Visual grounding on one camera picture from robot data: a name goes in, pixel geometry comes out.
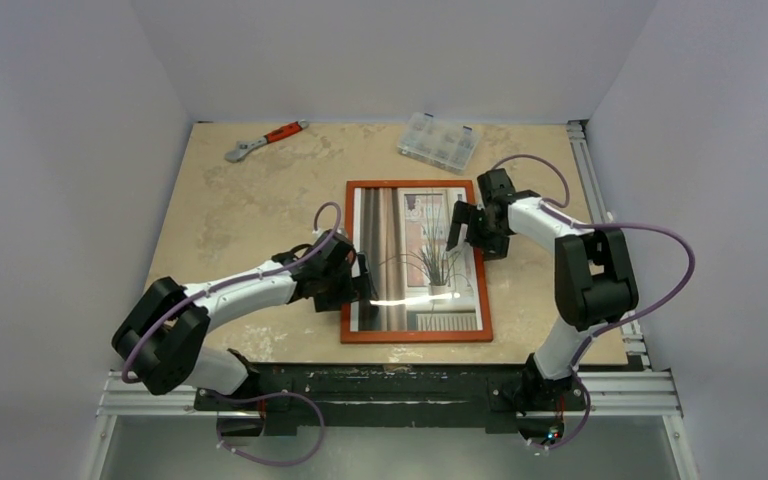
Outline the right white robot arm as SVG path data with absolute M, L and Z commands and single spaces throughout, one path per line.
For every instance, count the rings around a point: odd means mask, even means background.
M 510 239 L 522 235 L 554 257 L 554 301 L 558 319 L 526 363 L 524 399 L 544 407 L 570 379 L 591 338 L 614 325 L 639 302 L 627 242 L 617 227 L 587 226 L 531 190 L 515 189 L 502 168 L 477 179 L 482 202 L 453 206 L 447 247 L 463 244 L 485 260 L 508 255 Z

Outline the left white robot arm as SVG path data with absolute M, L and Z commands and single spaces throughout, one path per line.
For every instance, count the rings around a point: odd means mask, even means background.
M 219 327 L 246 315 L 310 299 L 316 312 L 339 311 L 377 298 L 368 259 L 342 234 L 273 255 L 248 271 L 203 283 L 154 281 L 114 333 L 124 361 L 121 379 L 153 395 L 185 385 L 215 393 L 232 408 L 252 405 L 258 375 L 244 355 L 205 346 Z

